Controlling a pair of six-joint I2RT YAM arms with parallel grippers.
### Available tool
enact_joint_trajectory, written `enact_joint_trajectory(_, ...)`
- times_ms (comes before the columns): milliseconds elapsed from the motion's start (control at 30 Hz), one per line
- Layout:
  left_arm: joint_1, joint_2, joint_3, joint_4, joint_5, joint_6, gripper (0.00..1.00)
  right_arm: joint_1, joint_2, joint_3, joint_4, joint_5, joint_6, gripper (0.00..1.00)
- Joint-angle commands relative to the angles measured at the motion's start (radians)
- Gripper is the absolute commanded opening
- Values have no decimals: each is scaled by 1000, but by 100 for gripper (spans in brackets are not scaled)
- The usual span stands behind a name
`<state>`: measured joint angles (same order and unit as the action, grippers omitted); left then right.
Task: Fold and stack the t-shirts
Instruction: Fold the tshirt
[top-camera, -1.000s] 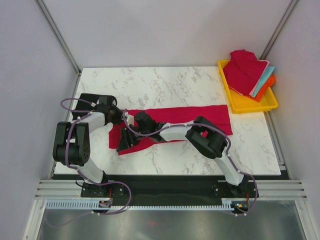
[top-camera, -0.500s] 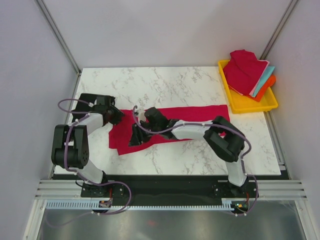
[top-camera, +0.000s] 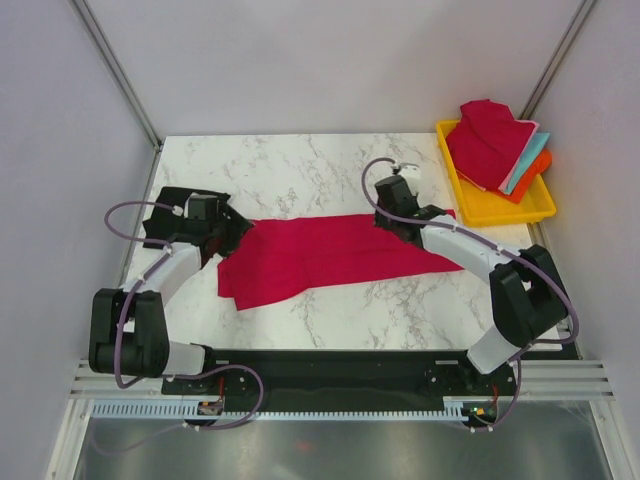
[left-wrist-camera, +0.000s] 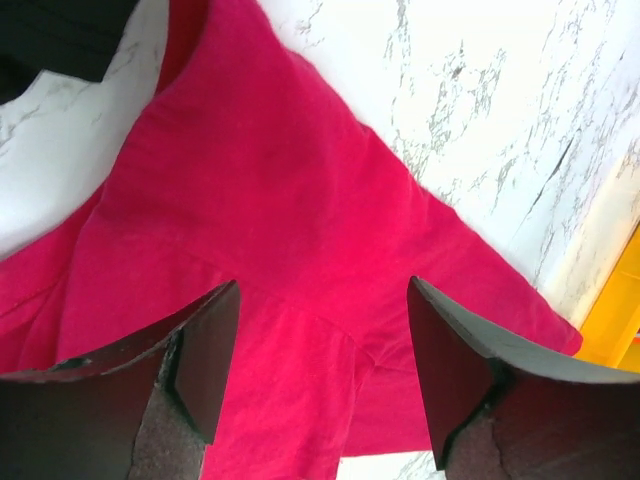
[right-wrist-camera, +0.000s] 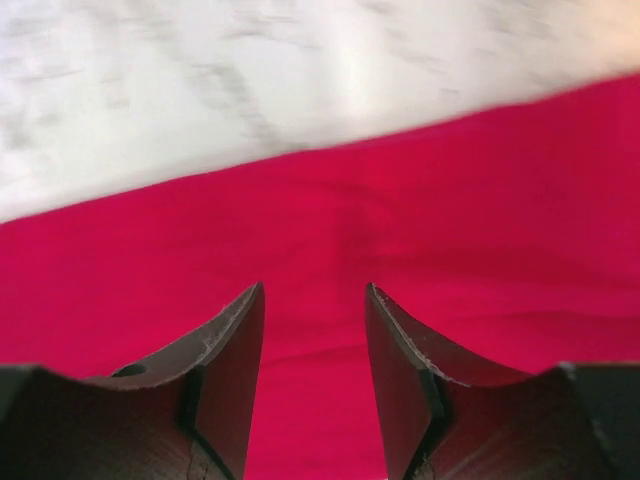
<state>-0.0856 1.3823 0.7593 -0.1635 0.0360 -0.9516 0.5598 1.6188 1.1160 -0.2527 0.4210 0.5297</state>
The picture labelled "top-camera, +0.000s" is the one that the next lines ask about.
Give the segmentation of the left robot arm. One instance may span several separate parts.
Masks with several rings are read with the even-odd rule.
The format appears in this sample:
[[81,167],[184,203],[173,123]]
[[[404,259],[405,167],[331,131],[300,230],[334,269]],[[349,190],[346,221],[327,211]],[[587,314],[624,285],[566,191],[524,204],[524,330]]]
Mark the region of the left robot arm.
[[219,382],[203,345],[170,340],[165,308],[187,280],[214,257],[229,257],[252,228],[230,196],[168,188],[150,203],[137,242],[156,248],[156,260],[116,289],[99,290],[92,303],[89,366],[112,374],[122,388],[141,378],[184,377],[198,393]]

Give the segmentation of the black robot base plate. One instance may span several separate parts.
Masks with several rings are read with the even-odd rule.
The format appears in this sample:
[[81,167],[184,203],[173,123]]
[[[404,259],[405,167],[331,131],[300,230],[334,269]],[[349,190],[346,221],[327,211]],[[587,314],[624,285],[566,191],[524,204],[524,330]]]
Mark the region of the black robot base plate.
[[204,368],[232,370],[202,380],[164,381],[165,395],[221,394],[241,410],[435,408],[447,397],[505,398],[516,390],[508,365],[482,375],[462,350],[209,350]]

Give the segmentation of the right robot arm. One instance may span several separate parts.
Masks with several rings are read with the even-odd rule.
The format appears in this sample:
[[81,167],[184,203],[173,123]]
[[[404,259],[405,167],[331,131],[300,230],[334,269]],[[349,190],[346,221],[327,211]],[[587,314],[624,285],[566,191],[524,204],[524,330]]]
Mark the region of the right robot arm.
[[401,239],[474,274],[489,286],[493,326],[466,352],[458,381],[467,392],[483,392],[494,371],[536,343],[571,313],[549,252],[501,247],[460,225],[445,210],[421,208],[407,180],[392,175],[375,183],[376,218]]

